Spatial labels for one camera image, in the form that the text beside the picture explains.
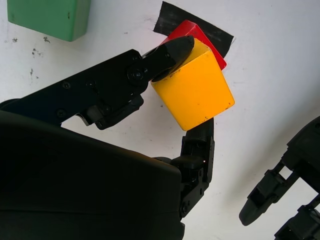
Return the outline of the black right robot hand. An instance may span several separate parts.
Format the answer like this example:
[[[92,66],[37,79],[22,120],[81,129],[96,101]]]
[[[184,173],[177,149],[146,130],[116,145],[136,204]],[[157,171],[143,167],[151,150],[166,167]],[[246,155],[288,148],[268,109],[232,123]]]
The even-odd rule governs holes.
[[[62,128],[98,129],[137,111],[151,81],[176,70],[192,36],[134,49],[0,105],[3,240],[181,240],[182,218],[213,174],[214,121],[188,130],[181,155],[152,158]]]

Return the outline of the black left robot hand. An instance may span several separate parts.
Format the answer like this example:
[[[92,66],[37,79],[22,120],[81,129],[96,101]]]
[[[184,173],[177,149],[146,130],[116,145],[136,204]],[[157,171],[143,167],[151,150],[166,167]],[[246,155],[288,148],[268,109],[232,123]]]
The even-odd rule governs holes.
[[[317,193],[320,191],[320,119],[305,125],[288,143],[279,163],[265,172],[264,177],[248,195],[239,213],[244,226],[252,224],[277,203],[298,180],[302,179]],[[320,204],[317,195],[302,205],[274,235],[276,240],[318,240],[320,238]]]

